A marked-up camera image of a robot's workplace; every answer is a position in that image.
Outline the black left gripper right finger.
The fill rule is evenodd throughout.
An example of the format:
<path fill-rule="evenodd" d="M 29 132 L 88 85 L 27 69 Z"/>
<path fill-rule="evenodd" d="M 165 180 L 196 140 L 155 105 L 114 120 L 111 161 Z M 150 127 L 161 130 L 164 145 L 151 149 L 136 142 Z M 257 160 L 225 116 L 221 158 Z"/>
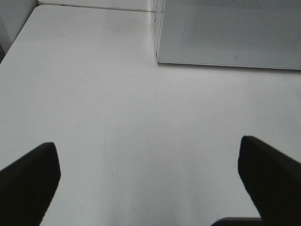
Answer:
<path fill-rule="evenodd" d="M 238 173 L 266 226 L 301 224 L 301 164 L 253 136 L 241 139 Z"/>

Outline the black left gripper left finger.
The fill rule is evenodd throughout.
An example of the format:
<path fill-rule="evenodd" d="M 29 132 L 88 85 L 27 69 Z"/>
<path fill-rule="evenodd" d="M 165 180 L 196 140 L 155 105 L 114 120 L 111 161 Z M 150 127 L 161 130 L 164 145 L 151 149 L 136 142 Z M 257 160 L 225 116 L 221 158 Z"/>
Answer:
<path fill-rule="evenodd" d="M 0 224 L 38 226 L 55 195 L 61 170 L 56 146 L 46 142 L 0 171 Z"/>

